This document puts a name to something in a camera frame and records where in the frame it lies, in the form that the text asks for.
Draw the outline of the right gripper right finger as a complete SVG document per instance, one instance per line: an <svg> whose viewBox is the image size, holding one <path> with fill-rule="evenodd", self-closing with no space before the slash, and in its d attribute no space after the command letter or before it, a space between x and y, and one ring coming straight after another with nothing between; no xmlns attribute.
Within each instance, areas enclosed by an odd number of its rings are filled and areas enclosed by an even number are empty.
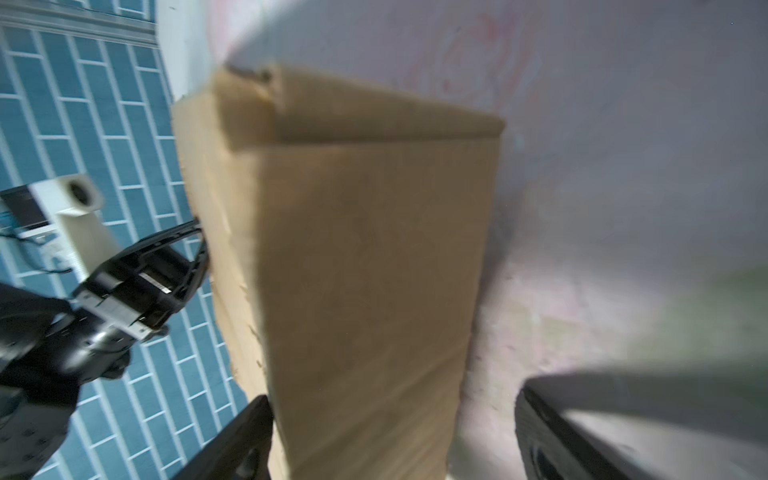
<svg viewBox="0 0 768 480"><path fill-rule="evenodd" d="M570 371L515 402L529 479L764 479L764 371Z"/></svg>

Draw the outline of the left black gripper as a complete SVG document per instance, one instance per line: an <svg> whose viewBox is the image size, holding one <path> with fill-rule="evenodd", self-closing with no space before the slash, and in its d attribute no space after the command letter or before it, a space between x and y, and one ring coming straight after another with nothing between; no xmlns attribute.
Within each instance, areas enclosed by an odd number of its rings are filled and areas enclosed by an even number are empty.
<svg viewBox="0 0 768 480"><path fill-rule="evenodd" d="M168 334L168 320L194 297L207 277L210 258L201 240L192 259L174 249L201 236L192 220L150 235L103 262L74 290L74 319L35 350L45 374L75 384L118 379L131 348Z"/></svg>

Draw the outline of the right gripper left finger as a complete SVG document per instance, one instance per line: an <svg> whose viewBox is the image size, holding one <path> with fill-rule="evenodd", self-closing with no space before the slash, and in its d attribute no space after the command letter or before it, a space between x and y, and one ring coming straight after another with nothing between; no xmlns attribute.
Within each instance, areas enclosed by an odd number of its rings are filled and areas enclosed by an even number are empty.
<svg viewBox="0 0 768 480"><path fill-rule="evenodd" d="M254 398L174 480L270 480L274 415L266 395Z"/></svg>

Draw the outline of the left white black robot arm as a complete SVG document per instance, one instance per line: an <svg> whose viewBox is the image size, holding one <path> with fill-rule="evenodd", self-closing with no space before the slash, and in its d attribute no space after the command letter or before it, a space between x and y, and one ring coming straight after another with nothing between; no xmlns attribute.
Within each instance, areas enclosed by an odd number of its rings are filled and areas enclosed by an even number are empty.
<svg viewBox="0 0 768 480"><path fill-rule="evenodd" d="M131 349L167 335L209 264L174 244L201 234L197 220L150 235L99 263L71 298L1 286L1 476L31 479L68 434L83 385L119 379Z"/></svg>

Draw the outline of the brown cardboard box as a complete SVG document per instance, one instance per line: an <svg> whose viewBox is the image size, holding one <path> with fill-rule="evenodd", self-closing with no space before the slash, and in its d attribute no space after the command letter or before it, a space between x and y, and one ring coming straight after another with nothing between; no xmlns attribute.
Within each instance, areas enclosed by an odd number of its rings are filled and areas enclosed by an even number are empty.
<svg viewBox="0 0 768 480"><path fill-rule="evenodd" d="M280 65L171 115L271 475L445 478L504 121Z"/></svg>

